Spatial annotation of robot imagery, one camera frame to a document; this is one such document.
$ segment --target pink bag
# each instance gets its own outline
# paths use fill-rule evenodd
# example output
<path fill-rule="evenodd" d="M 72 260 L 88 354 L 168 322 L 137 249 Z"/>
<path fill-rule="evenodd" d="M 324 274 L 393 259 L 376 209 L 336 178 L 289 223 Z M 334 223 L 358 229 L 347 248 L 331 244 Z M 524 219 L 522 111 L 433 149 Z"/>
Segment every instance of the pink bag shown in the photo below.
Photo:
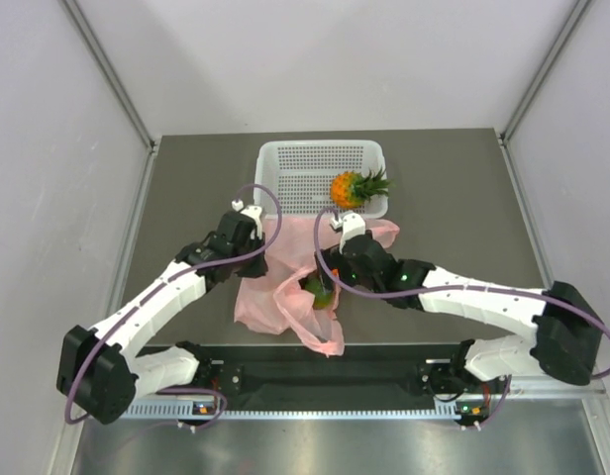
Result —
<path fill-rule="evenodd" d="M 366 227 L 382 246 L 390 247 L 400 229 L 385 220 L 367 220 Z M 263 230 L 271 236 L 276 220 L 264 220 Z M 314 310 L 314 295 L 302 290 L 299 280 L 316 270 L 314 220 L 284 217 L 280 234 L 265 252 L 268 271 L 259 279 L 243 279 L 235 306 L 235 322 L 253 332 L 280 334 L 292 328 L 303 344 L 314 351 L 341 355 L 345 351 L 343 329 L 334 312 L 340 289 L 331 308 Z M 340 242 L 328 224 L 320 229 L 321 247 Z"/>

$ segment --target wall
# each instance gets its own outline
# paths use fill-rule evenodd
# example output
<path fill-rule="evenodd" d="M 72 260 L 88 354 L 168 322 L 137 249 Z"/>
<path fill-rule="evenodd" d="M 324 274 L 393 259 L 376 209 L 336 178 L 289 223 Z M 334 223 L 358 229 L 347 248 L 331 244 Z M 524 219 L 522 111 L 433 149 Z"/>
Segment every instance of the wall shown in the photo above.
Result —
<path fill-rule="evenodd" d="M 502 130 L 573 0 L 80 0 L 154 134 Z"/>
<path fill-rule="evenodd" d="M 512 148 L 554 277 L 610 327 L 610 0 L 593 2 Z M 600 356 L 608 367 L 608 343 Z"/>
<path fill-rule="evenodd" d="M 0 2 L 0 474 L 45 473 L 147 156 L 57 1 Z"/>

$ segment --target green fruit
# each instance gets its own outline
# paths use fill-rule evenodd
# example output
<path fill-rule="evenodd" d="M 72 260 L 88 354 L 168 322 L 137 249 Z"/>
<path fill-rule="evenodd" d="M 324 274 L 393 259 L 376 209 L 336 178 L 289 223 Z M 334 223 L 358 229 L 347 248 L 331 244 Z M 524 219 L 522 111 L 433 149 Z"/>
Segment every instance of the green fruit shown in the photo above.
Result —
<path fill-rule="evenodd" d="M 314 310 L 323 310 L 334 302 L 334 292 L 325 288 L 323 283 L 316 277 L 310 277 L 303 287 L 306 291 L 314 294 Z"/>

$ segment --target robotic arm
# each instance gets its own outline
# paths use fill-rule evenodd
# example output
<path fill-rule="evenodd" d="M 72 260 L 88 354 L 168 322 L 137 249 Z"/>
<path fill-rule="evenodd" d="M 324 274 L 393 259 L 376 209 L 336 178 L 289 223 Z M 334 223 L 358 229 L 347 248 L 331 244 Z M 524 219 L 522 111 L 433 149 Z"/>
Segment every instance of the robotic arm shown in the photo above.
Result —
<path fill-rule="evenodd" d="M 76 326 L 67 333 L 56 380 L 58 391 L 67 396 L 76 383 L 74 402 L 101 423 L 109 424 L 135 398 L 193 381 L 203 358 L 199 345 L 181 343 L 153 355 L 138 353 L 178 312 L 233 273 L 249 278 L 265 275 L 263 253 L 243 262 L 209 266 L 264 245 L 262 208 L 244 208 L 241 202 L 233 203 L 233 208 L 235 211 L 222 217 L 216 231 L 202 242 L 183 248 L 155 282 L 121 310 L 89 330 Z M 111 334 L 82 380 L 76 381 L 77 372 L 94 346 L 130 313 L 131 320 Z"/>
<path fill-rule="evenodd" d="M 555 282 L 551 289 L 515 289 L 456 275 L 429 262 L 395 259 L 372 238 L 355 213 L 332 219 L 332 228 L 342 230 L 341 242 L 322 254 L 344 283 L 380 294 L 458 285 L 459 290 L 382 297 L 400 309 L 448 313 L 512 333 L 492 340 L 463 341 L 448 370 L 431 376 L 440 383 L 462 391 L 507 374 L 545 373 L 572 385 L 587 385 L 591 380 L 602 332 L 567 309 L 522 295 L 550 296 L 595 316 L 573 286 Z M 331 277 L 320 269 L 320 262 L 318 265 L 324 284 L 333 288 Z M 468 287 L 504 289 L 505 294 L 469 292 Z"/>

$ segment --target white basket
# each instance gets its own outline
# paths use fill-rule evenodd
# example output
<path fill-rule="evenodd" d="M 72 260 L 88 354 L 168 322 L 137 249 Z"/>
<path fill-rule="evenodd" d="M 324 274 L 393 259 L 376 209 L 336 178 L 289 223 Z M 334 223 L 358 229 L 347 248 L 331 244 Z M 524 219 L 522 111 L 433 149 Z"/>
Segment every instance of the white basket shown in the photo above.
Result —
<path fill-rule="evenodd" d="M 314 217 L 328 206 L 334 178 L 345 171 L 367 174 L 386 168 L 382 147 L 373 141 L 268 142 L 256 161 L 254 183 L 274 193 L 284 215 Z M 261 190 L 254 190 L 254 202 L 263 206 L 269 218 L 276 208 Z M 374 196 L 355 209 L 365 219 L 381 218 L 388 209 L 386 196 Z"/>

